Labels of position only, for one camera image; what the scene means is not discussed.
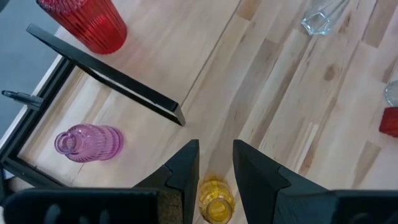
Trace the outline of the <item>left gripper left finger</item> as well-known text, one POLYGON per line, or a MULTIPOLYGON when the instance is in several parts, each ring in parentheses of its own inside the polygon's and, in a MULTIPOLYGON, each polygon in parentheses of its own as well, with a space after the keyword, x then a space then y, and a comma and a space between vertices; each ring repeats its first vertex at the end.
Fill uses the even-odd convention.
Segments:
POLYGON ((192 224, 199 142, 193 139, 131 188, 27 189, 4 204, 5 224, 192 224))

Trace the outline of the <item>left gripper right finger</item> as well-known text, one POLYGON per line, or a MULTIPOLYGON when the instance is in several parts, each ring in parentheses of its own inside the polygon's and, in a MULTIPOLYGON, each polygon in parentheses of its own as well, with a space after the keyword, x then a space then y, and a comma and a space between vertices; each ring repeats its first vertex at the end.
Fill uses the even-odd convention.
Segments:
POLYGON ((249 224, 398 224, 398 190, 328 190, 237 139, 233 165, 249 224))

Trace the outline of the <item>yellow ribbed glass vase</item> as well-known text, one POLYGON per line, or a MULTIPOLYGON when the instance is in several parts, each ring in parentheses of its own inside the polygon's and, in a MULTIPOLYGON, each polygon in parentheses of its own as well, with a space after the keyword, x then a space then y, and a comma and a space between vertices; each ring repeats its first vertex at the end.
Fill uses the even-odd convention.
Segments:
POLYGON ((210 224, 227 224, 233 216, 234 196, 227 182, 212 178, 203 181, 198 189, 199 210, 210 224))

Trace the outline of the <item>pink ribbed glass vase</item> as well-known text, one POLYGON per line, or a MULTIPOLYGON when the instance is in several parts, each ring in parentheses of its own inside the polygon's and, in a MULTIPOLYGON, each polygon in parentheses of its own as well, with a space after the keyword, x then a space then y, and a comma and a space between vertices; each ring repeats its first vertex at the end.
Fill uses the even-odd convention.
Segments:
POLYGON ((60 133, 55 150, 73 162, 106 161, 123 148, 123 134, 107 125, 78 124, 60 133))

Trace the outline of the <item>clear ribbed glass jar vase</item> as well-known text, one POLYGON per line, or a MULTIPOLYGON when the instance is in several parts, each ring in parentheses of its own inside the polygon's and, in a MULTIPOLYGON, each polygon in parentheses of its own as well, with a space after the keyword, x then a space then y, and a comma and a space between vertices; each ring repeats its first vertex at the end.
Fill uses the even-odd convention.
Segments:
POLYGON ((398 107, 398 80, 390 82, 384 90, 386 102, 392 107, 398 107))

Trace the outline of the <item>red ribbed cylinder glass vase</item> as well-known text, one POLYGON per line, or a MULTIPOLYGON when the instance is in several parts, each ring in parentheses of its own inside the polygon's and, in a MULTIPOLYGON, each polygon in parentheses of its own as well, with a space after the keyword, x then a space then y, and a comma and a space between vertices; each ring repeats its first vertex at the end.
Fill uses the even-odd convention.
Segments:
POLYGON ((127 26, 111 0, 35 0, 85 47, 111 54, 127 38, 127 26))

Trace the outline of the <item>clear faceted glass vase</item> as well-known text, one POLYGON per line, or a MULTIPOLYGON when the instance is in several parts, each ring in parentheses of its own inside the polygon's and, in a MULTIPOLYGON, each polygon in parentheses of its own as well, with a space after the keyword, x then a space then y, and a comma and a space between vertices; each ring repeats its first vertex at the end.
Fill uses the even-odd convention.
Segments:
POLYGON ((300 24, 309 35, 327 35, 341 17, 349 0, 310 0, 300 24))

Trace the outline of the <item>red flared square glass vase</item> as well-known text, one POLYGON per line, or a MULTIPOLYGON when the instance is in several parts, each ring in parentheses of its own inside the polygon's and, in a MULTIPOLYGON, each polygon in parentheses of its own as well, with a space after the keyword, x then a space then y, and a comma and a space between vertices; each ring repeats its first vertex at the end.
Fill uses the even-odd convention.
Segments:
POLYGON ((379 125, 379 132, 398 138, 398 107, 384 109, 379 125))

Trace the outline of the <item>black clamp lever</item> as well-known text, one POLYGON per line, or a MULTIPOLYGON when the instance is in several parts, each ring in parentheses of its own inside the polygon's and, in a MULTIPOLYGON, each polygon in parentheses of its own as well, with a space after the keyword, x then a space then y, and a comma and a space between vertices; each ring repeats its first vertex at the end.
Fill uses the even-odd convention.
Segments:
POLYGON ((26 105, 29 109, 36 111, 40 109, 43 102, 43 99, 38 96, 28 95, 22 92, 3 90, 1 94, 3 96, 13 99, 16 102, 26 105))

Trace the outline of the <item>wooden shelf black metal frame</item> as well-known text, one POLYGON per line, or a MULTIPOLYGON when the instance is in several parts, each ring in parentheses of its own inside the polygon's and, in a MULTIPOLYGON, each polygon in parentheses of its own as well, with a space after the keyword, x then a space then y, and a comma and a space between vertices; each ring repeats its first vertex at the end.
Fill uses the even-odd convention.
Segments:
POLYGON ((43 99, 40 109, 32 110, 25 105, 27 109, 22 112, 21 118, 16 120, 16 125, 11 128, 10 134, 5 135, 0 143, 0 204, 13 193, 6 184, 5 171, 14 174, 34 187, 64 186, 57 179, 29 165, 18 158, 17 155, 49 110, 50 105, 55 101, 74 68, 82 69, 100 83, 174 123, 181 126, 185 125, 184 115, 176 101, 68 44, 35 24, 30 24, 26 31, 56 51, 61 59, 55 64, 55 68, 45 79, 43 86, 39 88, 38 94, 34 95, 43 99))

